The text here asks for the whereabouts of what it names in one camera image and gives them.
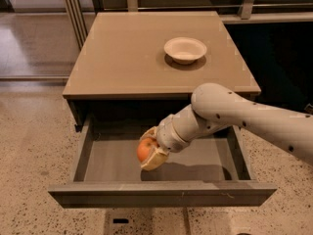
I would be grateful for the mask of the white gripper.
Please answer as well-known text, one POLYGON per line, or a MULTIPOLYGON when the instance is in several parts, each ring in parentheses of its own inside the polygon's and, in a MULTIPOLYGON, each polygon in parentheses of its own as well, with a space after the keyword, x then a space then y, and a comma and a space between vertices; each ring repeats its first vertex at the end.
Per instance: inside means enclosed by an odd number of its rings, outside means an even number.
POLYGON ((190 143, 183 140, 174 127, 174 115, 169 115, 163 119, 157 127, 148 129, 140 140, 152 138, 156 139, 159 147, 153 147, 149 156, 140 162, 141 169, 150 171, 163 165, 169 156, 169 153, 179 153, 187 148, 190 143))

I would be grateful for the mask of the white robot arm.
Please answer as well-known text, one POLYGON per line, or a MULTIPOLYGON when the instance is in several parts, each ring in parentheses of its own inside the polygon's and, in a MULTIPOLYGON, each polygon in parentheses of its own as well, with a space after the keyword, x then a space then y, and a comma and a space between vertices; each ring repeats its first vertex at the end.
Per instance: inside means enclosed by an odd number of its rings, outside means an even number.
POLYGON ((197 87, 191 104, 164 118, 141 138, 156 143, 148 149, 141 169, 153 170, 166 162, 170 153, 179 153, 197 138, 228 126, 242 127, 254 135, 313 163, 313 116, 257 104, 215 83, 197 87))

